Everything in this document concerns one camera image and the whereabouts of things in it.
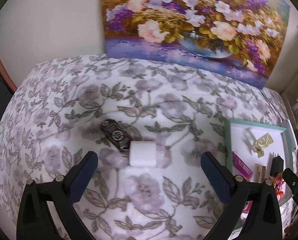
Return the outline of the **black cube charger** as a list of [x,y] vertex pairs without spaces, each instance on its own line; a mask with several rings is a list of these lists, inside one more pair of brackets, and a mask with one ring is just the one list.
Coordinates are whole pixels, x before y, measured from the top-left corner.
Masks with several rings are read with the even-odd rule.
[[273,158],[269,175],[276,178],[278,174],[284,171],[284,160],[278,155]]

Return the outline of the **gold black patterned lighter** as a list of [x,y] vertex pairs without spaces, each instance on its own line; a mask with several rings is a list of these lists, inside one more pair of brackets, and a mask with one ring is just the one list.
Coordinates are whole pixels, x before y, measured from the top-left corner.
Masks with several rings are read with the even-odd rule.
[[265,179],[266,179],[266,167],[260,164],[256,164],[254,182],[261,184],[265,181]]

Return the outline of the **cream hair claw clip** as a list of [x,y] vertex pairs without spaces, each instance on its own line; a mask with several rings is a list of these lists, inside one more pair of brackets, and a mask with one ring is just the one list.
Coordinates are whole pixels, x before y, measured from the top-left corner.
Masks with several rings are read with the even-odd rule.
[[274,143],[272,136],[269,133],[265,133],[259,138],[252,137],[251,154],[257,155],[258,158],[265,156],[265,149]]

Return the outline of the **pink dog toy figure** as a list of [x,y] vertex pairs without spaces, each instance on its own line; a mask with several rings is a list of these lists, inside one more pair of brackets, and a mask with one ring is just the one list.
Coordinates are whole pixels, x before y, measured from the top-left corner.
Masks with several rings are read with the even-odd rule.
[[278,201],[281,201],[284,197],[284,192],[282,190],[282,185],[284,181],[282,179],[282,176],[278,174],[276,177],[272,177],[270,180],[274,186],[274,190]]

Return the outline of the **pink smart watch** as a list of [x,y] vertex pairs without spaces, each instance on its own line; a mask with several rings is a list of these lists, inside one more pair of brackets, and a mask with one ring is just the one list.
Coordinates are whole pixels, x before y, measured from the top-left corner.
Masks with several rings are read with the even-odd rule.
[[247,201],[244,205],[242,212],[245,214],[248,214],[251,209],[252,203],[253,203],[252,201]]

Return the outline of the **teal white tray box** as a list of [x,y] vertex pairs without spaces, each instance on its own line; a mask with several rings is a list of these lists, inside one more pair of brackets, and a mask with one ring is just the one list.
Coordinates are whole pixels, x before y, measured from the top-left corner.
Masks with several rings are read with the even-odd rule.
[[[297,171],[297,162],[294,156],[297,141],[288,120],[283,121],[279,126],[274,126],[229,119],[225,122],[224,132],[225,146],[228,151],[225,165],[232,174],[239,174],[239,171],[233,166],[232,153],[239,156],[252,170],[251,182],[256,181],[256,170],[260,165],[266,167],[266,177],[269,177],[272,160],[276,156],[280,156],[284,160],[284,168],[290,168],[293,172]],[[259,158],[252,150],[253,143],[267,133],[272,137],[273,143],[265,148],[265,155]]]

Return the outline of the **black toy car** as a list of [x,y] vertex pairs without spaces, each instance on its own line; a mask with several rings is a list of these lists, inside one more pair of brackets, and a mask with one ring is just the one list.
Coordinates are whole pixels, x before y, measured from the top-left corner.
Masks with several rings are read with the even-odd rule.
[[129,151],[131,137],[113,119],[104,120],[100,125],[105,137],[120,151]]

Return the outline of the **white charger adapter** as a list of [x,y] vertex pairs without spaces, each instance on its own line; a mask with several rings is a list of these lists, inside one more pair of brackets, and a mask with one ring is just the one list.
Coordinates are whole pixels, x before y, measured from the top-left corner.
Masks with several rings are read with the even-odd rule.
[[156,143],[132,141],[129,149],[129,164],[132,167],[156,167]]

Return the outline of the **floral grey blanket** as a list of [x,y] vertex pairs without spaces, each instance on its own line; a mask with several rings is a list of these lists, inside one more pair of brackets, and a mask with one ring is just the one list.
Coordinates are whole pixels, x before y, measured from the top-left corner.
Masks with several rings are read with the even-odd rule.
[[[201,154],[225,160],[227,119],[286,118],[277,92],[205,70],[103,54],[42,62],[0,121],[0,224],[15,238],[26,181],[52,181],[94,151],[99,168],[74,207],[96,239],[203,239],[223,204]],[[132,167],[101,131],[107,119],[155,142],[156,167]]]

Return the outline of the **flower painting canvas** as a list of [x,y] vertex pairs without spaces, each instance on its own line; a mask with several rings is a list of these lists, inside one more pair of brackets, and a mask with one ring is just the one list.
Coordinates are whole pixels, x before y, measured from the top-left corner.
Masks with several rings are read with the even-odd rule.
[[110,57],[170,62],[265,86],[284,44],[285,0],[100,0]]

